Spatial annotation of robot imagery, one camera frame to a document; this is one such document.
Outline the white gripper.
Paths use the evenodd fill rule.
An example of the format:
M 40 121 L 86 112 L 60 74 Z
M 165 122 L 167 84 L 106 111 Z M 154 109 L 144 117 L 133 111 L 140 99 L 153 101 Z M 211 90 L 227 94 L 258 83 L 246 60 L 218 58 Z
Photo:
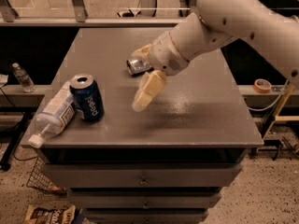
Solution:
M 178 52 L 169 32 L 161 34 L 152 44 L 133 51 L 131 56 L 134 59 L 149 62 L 154 69 L 159 69 L 151 73 L 146 72 L 141 78 L 132 103 L 135 112 L 144 110 L 153 98 L 164 89 L 166 75 L 174 76 L 189 65 L 189 61 Z

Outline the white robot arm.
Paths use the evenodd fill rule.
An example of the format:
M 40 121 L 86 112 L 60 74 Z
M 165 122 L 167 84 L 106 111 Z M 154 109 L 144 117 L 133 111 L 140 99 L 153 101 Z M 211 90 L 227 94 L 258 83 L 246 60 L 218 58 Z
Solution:
M 245 41 L 293 85 L 299 85 L 299 21 L 265 7 L 259 0 L 196 0 L 196 11 L 152 43 L 132 53 L 148 62 L 133 101 L 144 110 L 164 88 L 166 78 L 187 68 L 195 57 Z

